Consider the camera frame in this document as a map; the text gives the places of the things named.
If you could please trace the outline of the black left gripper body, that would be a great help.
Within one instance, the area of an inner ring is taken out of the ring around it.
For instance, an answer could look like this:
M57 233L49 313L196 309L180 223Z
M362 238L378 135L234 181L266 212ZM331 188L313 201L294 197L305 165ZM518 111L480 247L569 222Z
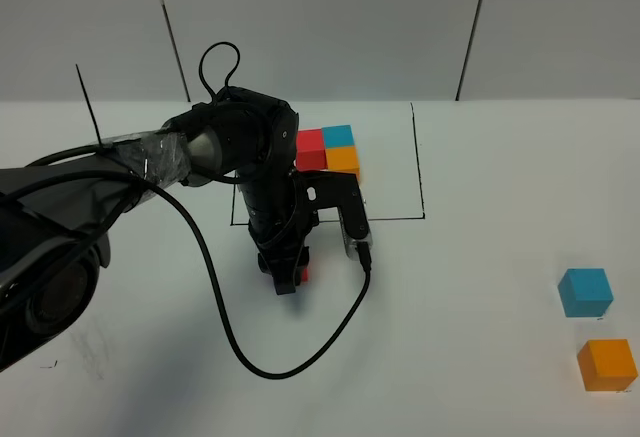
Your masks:
M258 254L269 257L296 257L298 262L306 236L312 227L299 212L298 186L290 168L283 176L260 179L241 185L249 213L249 233Z

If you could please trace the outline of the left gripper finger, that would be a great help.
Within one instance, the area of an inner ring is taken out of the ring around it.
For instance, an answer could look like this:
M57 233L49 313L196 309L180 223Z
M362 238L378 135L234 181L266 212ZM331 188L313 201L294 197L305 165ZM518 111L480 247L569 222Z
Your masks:
M309 247L304 246L301 249L301 253L298 258L298 262L296 264L295 274L294 274L294 284L296 287L301 284L305 284L309 281Z
M287 295L296 292L299 284L297 279L297 263L291 257L269 257L258 254L258 265L262 273L272 278L277 295Z

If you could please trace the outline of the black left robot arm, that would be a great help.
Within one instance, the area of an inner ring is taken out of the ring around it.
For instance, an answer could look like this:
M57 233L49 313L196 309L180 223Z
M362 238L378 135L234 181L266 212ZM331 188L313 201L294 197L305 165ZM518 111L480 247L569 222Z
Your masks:
M241 189L262 272L278 294L302 283L309 222L294 167L298 114L224 88L161 128L68 149L1 173L1 365L73 324L108 267L110 228L174 184Z

